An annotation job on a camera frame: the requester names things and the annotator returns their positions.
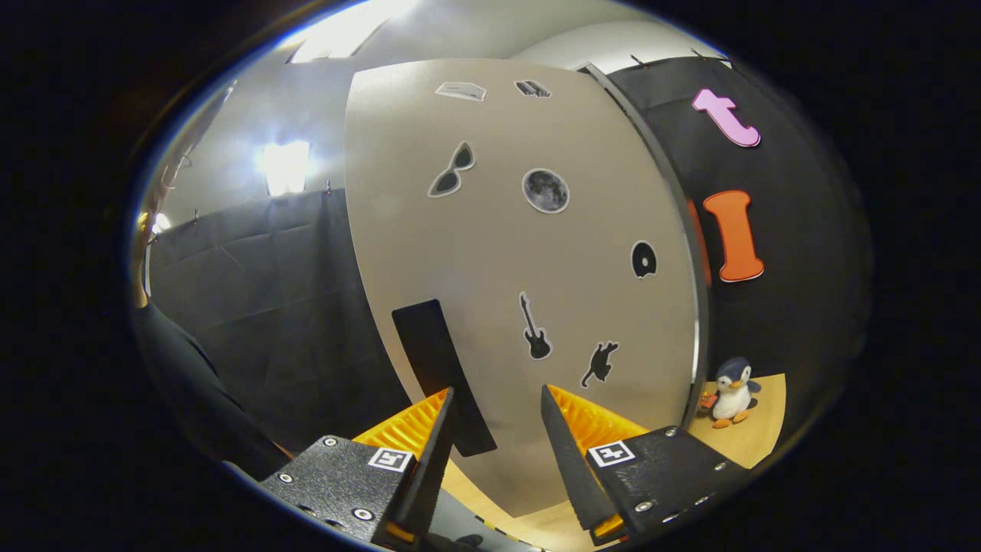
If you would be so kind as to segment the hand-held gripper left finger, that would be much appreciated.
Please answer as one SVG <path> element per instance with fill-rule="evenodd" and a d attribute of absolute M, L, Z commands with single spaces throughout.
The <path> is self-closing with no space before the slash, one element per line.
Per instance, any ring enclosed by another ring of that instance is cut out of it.
<path fill-rule="evenodd" d="M 419 549 L 434 517 L 454 440 L 445 388 L 355 438 L 326 435 L 261 488 L 341 537 Z"/>

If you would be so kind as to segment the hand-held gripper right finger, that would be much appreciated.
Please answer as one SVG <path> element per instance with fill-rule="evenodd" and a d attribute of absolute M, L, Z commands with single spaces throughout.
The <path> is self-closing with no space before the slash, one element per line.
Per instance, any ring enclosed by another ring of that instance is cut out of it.
<path fill-rule="evenodd" d="M 645 429 L 544 384 L 540 415 L 579 526 L 595 545 L 638 546 L 693 523 L 750 482 L 750 470 L 681 427 Z"/>

